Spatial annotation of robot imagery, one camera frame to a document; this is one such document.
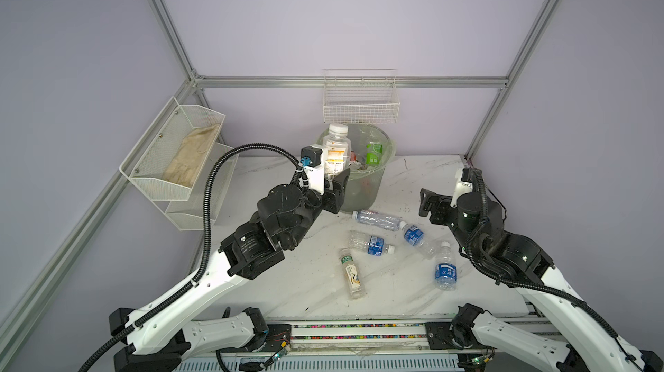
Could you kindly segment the white cap tea bottle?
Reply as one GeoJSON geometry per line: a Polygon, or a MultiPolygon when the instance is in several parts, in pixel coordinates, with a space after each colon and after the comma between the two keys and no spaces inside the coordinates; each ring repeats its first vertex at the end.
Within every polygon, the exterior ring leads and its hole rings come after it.
{"type": "Polygon", "coordinates": [[[333,180],[349,167],[352,151],[349,127],[346,124],[330,124],[328,134],[323,137],[327,149],[324,172],[327,180],[333,180]]]}

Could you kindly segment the lime green label bottle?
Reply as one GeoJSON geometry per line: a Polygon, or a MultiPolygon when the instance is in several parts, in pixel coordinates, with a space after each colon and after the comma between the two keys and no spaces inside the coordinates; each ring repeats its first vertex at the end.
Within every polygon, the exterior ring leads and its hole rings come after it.
{"type": "Polygon", "coordinates": [[[384,145],[382,143],[371,141],[367,144],[366,166],[377,167],[382,161],[384,154],[384,145]]]}

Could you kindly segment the blue label water bottle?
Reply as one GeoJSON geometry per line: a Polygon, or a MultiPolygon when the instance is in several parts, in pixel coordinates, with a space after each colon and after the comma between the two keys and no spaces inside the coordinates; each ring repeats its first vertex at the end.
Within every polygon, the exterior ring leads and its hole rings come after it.
{"type": "Polygon", "coordinates": [[[359,231],[349,233],[349,247],[375,257],[396,252],[396,247],[387,243],[384,238],[359,231]]]}

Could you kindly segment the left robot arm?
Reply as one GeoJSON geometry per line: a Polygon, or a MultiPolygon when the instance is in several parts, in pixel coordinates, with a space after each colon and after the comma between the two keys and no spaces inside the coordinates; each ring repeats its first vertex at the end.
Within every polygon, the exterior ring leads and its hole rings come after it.
{"type": "Polygon", "coordinates": [[[112,336],[80,367],[93,365],[116,344],[117,371],[173,371],[193,356],[214,350],[255,351],[269,328],[260,309],[202,321],[198,315],[223,295],[255,280],[294,250],[322,212],[340,211],[350,172],[323,179],[318,188],[296,180],[272,188],[256,212],[218,248],[205,235],[199,268],[140,309],[120,308],[109,318],[112,336]]]}

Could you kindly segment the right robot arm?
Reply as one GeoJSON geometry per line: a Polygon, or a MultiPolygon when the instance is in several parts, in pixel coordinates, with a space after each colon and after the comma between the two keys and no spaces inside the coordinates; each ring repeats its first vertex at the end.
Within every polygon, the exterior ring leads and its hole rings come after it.
{"type": "Polygon", "coordinates": [[[447,332],[429,330],[430,341],[460,349],[503,351],[538,370],[661,371],[663,360],[620,337],[575,292],[553,260],[525,235],[503,228],[501,206],[480,192],[444,196],[420,191],[419,213],[448,227],[462,256],[496,285],[532,303],[565,339],[556,343],[499,320],[474,304],[461,306],[447,332]]]}

